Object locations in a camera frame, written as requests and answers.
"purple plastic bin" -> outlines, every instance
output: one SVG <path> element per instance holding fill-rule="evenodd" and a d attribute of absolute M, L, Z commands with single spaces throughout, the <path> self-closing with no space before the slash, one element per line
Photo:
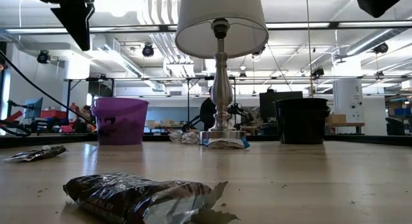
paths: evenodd
<path fill-rule="evenodd" d="M 148 105 L 133 98 L 96 99 L 91 113 L 96 117 L 99 145 L 141 144 Z"/>

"computer monitor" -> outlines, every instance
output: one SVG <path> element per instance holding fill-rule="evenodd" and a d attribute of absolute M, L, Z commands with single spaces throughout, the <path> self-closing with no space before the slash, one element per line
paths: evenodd
<path fill-rule="evenodd" d="M 24 104 L 29 107 L 24 109 L 24 118 L 39 118 L 41 116 L 43 98 L 29 99 Z"/>
<path fill-rule="evenodd" d="M 303 93 L 302 91 L 260 93 L 260 113 L 263 122 L 276 122 L 274 102 L 288 98 L 303 98 Z"/>

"black trash can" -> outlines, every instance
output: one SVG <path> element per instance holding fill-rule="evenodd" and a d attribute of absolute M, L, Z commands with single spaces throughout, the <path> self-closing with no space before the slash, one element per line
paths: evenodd
<path fill-rule="evenodd" d="M 323 98 L 292 98 L 275 103 L 282 144 L 323 144 L 330 108 Z"/>

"lamp shade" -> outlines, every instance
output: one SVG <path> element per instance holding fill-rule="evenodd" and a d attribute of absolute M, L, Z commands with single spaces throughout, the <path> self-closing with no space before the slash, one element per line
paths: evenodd
<path fill-rule="evenodd" d="M 193 57 L 212 59 L 218 49 L 211 24 L 228 20 L 225 53 L 229 58 L 260 51 L 268 41 L 261 0 L 182 0 L 177 48 Z"/>

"cardboard box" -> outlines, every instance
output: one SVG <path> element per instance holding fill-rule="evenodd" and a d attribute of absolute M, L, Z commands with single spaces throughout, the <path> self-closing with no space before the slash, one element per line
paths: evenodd
<path fill-rule="evenodd" d="M 326 122 L 329 124 L 345 124 L 346 115 L 329 115 L 329 117 L 326 118 Z"/>

